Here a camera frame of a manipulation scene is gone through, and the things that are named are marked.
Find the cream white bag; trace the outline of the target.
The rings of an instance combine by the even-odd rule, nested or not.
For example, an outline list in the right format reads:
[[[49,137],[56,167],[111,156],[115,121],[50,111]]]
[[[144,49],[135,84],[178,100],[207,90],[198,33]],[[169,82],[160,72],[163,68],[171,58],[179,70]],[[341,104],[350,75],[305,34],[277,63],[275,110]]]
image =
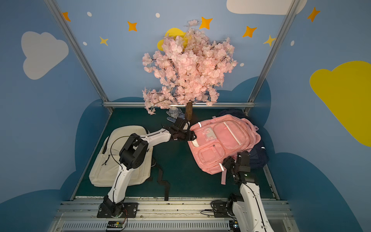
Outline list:
[[[113,130],[105,139],[89,174],[89,179],[94,186],[112,187],[119,170],[119,152],[133,133],[145,135],[147,130],[142,126],[124,126]],[[153,148],[146,153],[141,166],[133,171],[129,186],[140,185],[150,178],[152,153]]]

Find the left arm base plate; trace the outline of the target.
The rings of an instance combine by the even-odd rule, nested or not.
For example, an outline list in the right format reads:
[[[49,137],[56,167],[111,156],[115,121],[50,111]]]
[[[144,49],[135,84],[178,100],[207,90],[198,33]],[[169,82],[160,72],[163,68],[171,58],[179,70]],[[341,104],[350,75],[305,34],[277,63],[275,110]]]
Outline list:
[[[138,212],[138,203],[119,203],[99,205],[97,218],[135,218]]]

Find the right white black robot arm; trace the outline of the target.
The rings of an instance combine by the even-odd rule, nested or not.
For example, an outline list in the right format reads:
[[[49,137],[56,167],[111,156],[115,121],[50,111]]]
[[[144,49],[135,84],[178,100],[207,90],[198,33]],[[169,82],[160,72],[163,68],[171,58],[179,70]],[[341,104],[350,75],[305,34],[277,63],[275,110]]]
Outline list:
[[[227,213],[236,219],[240,232],[272,232],[273,228],[266,215],[260,187],[254,175],[251,174],[250,153],[237,153],[234,159],[223,160],[223,168],[233,176],[239,186],[240,195],[231,195],[227,201]]]

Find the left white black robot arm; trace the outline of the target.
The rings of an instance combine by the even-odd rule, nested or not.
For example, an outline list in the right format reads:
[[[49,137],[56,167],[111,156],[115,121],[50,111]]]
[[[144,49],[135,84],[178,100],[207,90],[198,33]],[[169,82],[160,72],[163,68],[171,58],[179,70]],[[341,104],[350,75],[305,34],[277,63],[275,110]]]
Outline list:
[[[153,133],[146,135],[133,133],[128,136],[119,153],[116,179],[111,190],[103,198],[97,216],[119,218],[125,213],[123,201],[132,173],[142,165],[150,148],[170,140],[193,141],[196,138],[195,132],[190,130],[189,121],[182,118],[177,118],[170,127],[164,127]]]

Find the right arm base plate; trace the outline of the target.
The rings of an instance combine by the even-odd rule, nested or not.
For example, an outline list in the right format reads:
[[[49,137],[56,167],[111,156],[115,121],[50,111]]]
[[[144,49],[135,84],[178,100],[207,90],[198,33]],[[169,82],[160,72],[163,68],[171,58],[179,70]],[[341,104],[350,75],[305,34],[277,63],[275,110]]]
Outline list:
[[[227,202],[224,202],[221,200],[215,200],[215,201],[211,201],[210,206],[214,214],[214,217],[234,218],[234,214],[232,213],[231,209],[228,208]]]

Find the navy blue backpack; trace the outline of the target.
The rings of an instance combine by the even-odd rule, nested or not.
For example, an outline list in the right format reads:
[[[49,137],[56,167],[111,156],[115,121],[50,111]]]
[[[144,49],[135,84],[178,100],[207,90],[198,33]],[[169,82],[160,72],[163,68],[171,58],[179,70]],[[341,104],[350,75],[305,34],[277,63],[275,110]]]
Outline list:
[[[241,109],[225,109],[219,112],[218,116],[232,115],[240,119],[247,119],[251,121],[251,118],[246,116]],[[250,151],[250,167],[251,169],[263,168],[269,161],[266,146],[261,139]]]

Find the pink backpack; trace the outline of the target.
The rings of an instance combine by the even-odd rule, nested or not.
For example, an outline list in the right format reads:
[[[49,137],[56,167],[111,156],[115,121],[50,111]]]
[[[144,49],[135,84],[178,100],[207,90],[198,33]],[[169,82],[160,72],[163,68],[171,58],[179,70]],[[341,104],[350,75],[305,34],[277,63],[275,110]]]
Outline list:
[[[210,175],[221,173],[222,185],[227,175],[223,160],[236,159],[237,153],[250,151],[261,141],[257,126],[229,114],[198,122],[190,130],[196,135],[188,145],[197,165]]]

